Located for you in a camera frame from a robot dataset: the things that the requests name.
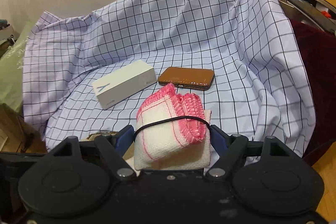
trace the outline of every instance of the dark red cloth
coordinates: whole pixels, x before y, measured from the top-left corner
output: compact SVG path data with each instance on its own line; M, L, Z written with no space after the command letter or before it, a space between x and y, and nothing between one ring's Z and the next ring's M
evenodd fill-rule
M291 20L306 68L316 112L316 126L303 155L313 165L330 147L320 145L336 138L336 38L306 24Z

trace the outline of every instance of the wooden floor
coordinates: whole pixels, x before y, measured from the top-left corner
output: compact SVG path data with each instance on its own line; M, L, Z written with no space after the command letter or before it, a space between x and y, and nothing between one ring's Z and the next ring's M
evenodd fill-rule
M317 212L327 221L336 220L336 143L314 164L324 181L324 195Z

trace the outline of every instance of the pink crocheted edge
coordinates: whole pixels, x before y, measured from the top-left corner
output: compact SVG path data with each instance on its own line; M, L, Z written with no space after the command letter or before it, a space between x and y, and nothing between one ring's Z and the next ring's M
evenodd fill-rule
M136 120L138 120L139 114L142 112L144 107L147 107L148 105L160 100L164 96L168 95L169 99L172 102L173 108L175 110L176 116L184 116L184 115L190 115L190 116L196 116L204 119L204 110L202 107L201 99L196 94L190 94L187 93L183 96L175 93L175 87L173 84L169 83L166 86L159 89L154 94L150 95L140 106L137 114L136 114ZM185 113L181 100L184 102L185 107L188 111L188 113ZM190 144L198 143L202 140L204 140L205 133L206 133L206 127L202 123L198 121L191 121L186 119L178 120L179 128L181 131L182 136L186 139L186 141Z

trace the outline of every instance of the rectangular box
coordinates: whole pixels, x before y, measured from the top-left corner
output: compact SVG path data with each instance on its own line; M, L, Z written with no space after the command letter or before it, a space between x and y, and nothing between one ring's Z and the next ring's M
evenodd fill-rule
M103 109L108 109L156 82L154 68L135 61L92 83Z

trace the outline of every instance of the white checkered fabric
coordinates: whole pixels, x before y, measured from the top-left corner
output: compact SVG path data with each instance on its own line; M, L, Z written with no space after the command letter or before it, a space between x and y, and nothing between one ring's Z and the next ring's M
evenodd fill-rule
M91 14L48 12L32 29L23 74L25 121L53 148L70 135L136 125L158 83L102 110L92 82L142 59L157 77L170 66L215 71L195 92L211 124L262 141L274 135L302 156L315 111L292 27L278 0L117 0Z

